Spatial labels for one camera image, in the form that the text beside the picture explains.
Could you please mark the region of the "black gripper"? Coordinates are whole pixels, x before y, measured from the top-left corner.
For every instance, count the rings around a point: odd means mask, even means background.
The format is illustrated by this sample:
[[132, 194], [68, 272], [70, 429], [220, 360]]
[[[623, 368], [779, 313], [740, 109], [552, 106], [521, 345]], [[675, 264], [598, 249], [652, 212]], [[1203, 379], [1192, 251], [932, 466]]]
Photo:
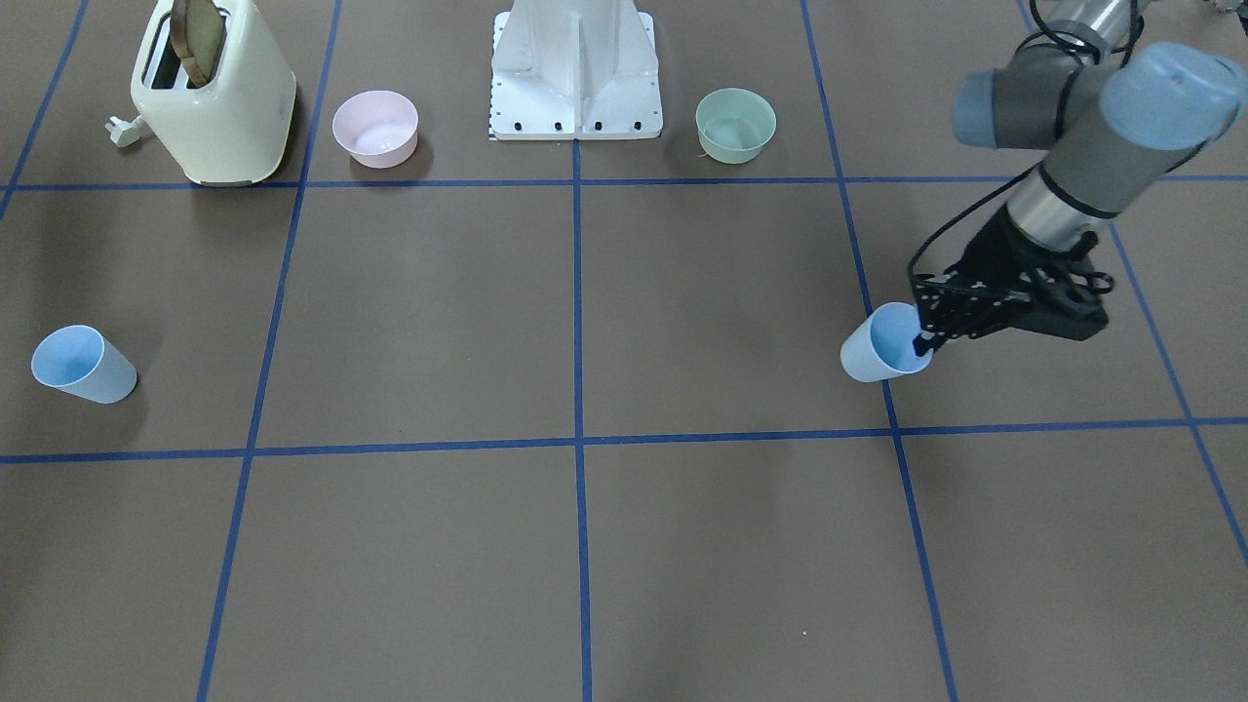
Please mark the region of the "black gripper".
[[911, 342], [914, 353], [927, 357], [938, 350], [938, 342], [981, 339], [1010, 329], [1012, 316], [1030, 302], [1020, 274], [1062, 259], [1090, 259], [1096, 245], [1097, 234], [1085, 230], [1070, 252], [1052, 252], [1035, 244], [1002, 206], [942, 274], [914, 274], [921, 329]]

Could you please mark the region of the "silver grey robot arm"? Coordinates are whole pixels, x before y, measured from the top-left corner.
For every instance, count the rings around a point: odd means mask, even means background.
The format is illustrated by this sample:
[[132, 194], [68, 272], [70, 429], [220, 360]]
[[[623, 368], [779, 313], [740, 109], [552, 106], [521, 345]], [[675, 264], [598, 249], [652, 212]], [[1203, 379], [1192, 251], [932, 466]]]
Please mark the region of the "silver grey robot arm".
[[955, 137], [1041, 160], [941, 274], [909, 264], [914, 352], [1006, 329], [1090, 339], [1109, 315], [1109, 274], [1090, 257], [1119, 214], [1246, 116], [1246, 71], [1178, 42], [1137, 52], [1142, 1], [1061, 1], [1003, 67], [955, 95]]

